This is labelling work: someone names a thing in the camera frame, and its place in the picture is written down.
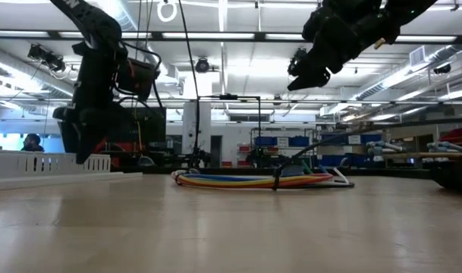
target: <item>white fence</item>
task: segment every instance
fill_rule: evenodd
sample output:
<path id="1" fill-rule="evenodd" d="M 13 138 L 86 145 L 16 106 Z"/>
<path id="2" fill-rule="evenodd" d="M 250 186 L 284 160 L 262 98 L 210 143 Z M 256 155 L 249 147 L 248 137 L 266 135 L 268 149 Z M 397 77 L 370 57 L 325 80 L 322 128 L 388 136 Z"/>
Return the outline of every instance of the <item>white fence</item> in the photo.
<path id="1" fill-rule="evenodd" d="M 84 165 L 75 154 L 0 150 L 0 178 L 109 173 L 109 155 L 91 155 Z"/>

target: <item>robotic arm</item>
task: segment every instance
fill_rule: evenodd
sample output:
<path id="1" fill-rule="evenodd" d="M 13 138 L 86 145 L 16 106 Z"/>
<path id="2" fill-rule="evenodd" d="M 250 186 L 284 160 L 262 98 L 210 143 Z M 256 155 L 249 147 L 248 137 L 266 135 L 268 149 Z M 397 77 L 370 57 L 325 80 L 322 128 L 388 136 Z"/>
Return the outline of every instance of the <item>robotic arm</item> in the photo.
<path id="1" fill-rule="evenodd" d="M 343 65 L 355 59 L 378 41 L 392 45 L 408 24 L 436 0 L 324 0 L 303 27 L 302 37 L 313 42 L 302 58 L 292 60 L 288 73 L 297 77 L 290 91 L 322 87 L 331 72 L 340 72 Z"/>
<path id="2" fill-rule="evenodd" d="M 54 111 L 66 152 L 77 154 L 77 164 L 90 156 L 110 130 L 133 118 L 113 102 L 113 89 L 148 99 L 157 67 L 129 59 L 121 41 L 121 26 L 99 8 L 84 0 L 50 0 L 83 34 L 84 42 L 73 45 L 83 56 L 72 103 Z"/>

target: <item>colorful cable bundle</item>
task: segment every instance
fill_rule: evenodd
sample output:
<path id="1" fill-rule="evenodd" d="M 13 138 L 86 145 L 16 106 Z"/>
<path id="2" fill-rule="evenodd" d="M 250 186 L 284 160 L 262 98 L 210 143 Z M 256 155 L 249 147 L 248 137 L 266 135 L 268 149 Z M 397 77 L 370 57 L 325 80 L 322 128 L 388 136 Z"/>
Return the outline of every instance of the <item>colorful cable bundle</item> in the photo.
<path id="1" fill-rule="evenodd" d="M 211 187 L 224 189 L 271 189 L 274 178 L 229 177 L 207 174 L 188 174 L 186 171 L 174 171 L 171 177 L 179 185 L 193 187 Z M 305 187 L 319 182 L 333 181 L 331 174 L 310 174 L 280 178 L 280 188 Z"/>

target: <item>white ring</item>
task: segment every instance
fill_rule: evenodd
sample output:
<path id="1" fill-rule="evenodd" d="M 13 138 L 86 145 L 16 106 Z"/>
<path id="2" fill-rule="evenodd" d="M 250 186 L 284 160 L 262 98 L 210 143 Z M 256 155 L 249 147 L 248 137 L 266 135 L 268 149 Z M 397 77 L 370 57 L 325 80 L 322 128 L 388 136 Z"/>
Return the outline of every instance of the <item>white ring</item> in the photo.
<path id="1" fill-rule="evenodd" d="M 170 17 L 164 17 L 163 14 L 162 14 L 162 8 L 165 5 L 171 5 L 171 7 L 173 9 L 173 12 L 171 13 Z M 175 4 L 175 1 L 173 1 L 173 0 L 169 0 L 168 4 L 165 4 L 165 2 L 163 0 L 161 0 L 158 3 L 158 10 L 157 11 L 158 11 L 158 18 L 160 18 L 160 20 L 163 23 L 168 23 L 168 22 L 174 20 L 177 17 L 177 5 Z"/>

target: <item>person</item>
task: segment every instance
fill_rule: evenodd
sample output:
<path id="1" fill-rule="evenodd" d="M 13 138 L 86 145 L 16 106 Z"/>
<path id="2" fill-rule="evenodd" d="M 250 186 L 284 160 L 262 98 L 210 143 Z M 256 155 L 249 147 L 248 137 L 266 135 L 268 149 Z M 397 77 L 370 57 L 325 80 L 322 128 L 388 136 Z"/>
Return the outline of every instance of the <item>person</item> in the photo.
<path id="1" fill-rule="evenodd" d="M 29 133 L 24 140 L 24 147 L 21 150 L 25 152 L 43 152 L 44 150 L 40 145 L 40 136 Z"/>

